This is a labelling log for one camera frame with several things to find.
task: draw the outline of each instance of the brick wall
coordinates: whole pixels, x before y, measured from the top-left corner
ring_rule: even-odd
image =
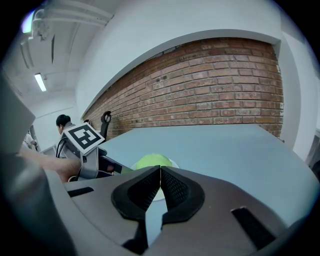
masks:
[[[115,82],[84,115],[100,129],[112,112],[108,137],[133,128],[259,124],[282,128],[281,74],[271,44],[212,38],[157,54]]]

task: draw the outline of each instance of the white plate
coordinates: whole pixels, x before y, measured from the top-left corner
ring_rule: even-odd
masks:
[[[179,168],[179,166],[177,165],[177,163],[175,161],[171,160],[170,158],[169,158],[169,160],[172,163],[172,167]],[[136,169],[136,164],[137,164],[137,162],[134,165],[131,166],[132,170]],[[158,193],[156,193],[156,195],[155,195],[155,197],[154,197],[154,199],[152,201],[159,201],[159,200],[162,200],[164,198],[165,198],[164,192],[160,188]]]

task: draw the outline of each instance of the white wall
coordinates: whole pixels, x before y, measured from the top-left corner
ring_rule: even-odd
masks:
[[[281,36],[274,28],[279,27],[280,14],[268,0],[127,0],[83,59],[76,89],[79,113],[122,75],[159,52],[212,37],[274,44]]]
[[[317,78],[305,42],[301,42],[287,33],[283,34],[292,50],[300,83],[300,122],[293,151],[303,160],[306,160],[316,133],[318,117]]]
[[[82,116],[116,80],[155,54],[214,37],[275,45],[283,71],[281,138],[306,160],[317,120],[315,75],[308,72],[310,60],[300,41],[303,35],[271,0],[125,1],[97,33],[83,59],[75,92],[78,112]]]
[[[71,122],[80,124],[74,91],[44,92],[40,97],[28,96],[22,99],[35,115],[33,127],[40,149],[46,150],[59,141],[56,119],[59,115],[70,116]]]
[[[316,123],[316,128],[320,131],[320,79],[317,78],[318,83],[318,118]]]

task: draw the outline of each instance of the white pipe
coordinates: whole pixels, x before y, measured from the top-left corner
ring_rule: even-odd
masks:
[[[62,5],[78,7],[78,8],[81,8],[81,9],[85,9],[85,10],[100,14],[102,16],[105,16],[108,19],[112,19],[112,17],[114,16],[113,14],[111,14],[111,13],[109,13],[107,11],[101,10],[100,8],[94,7],[92,5],[89,5],[89,4],[86,4],[86,3],[83,3],[83,2],[77,2],[77,1],[72,1],[72,0],[63,0],[63,1],[60,1],[60,3]]]
[[[85,14],[85,13],[82,13],[82,12],[79,12],[79,11],[75,11],[75,10],[64,10],[64,9],[50,8],[47,11],[50,12],[50,13],[55,13],[55,14],[78,16],[78,17],[82,17],[82,18],[85,18],[85,19],[93,20],[93,21],[95,21],[97,23],[101,23],[103,25],[107,24],[106,20],[102,20],[102,19],[99,19],[96,16],[93,16],[93,15],[90,15],[90,14]]]
[[[105,24],[96,23],[93,21],[86,21],[82,19],[76,19],[76,18],[36,18],[33,20],[33,22],[39,22],[39,21],[49,21],[49,22],[76,22],[76,23],[83,23],[83,24],[89,24],[89,25],[96,25],[101,28],[105,26]]]

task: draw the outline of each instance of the gray gripper base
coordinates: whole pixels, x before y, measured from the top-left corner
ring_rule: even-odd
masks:
[[[286,229],[272,210],[239,187],[191,171],[173,167],[170,169],[197,182],[204,190],[204,203],[188,221],[163,225],[161,234],[143,255],[201,253],[201,255],[238,256],[255,253],[257,249],[231,213],[232,209],[243,206],[246,206],[275,237]],[[64,185],[57,181],[50,182],[57,210],[79,255],[85,255],[90,247],[93,248],[91,243],[101,247],[93,249],[96,255],[104,250],[105,254],[110,255],[134,255],[121,245],[135,236],[138,224],[121,217],[111,202],[111,193],[118,185],[146,170],[149,168]],[[85,187],[91,187],[94,191],[72,198],[67,193]]]

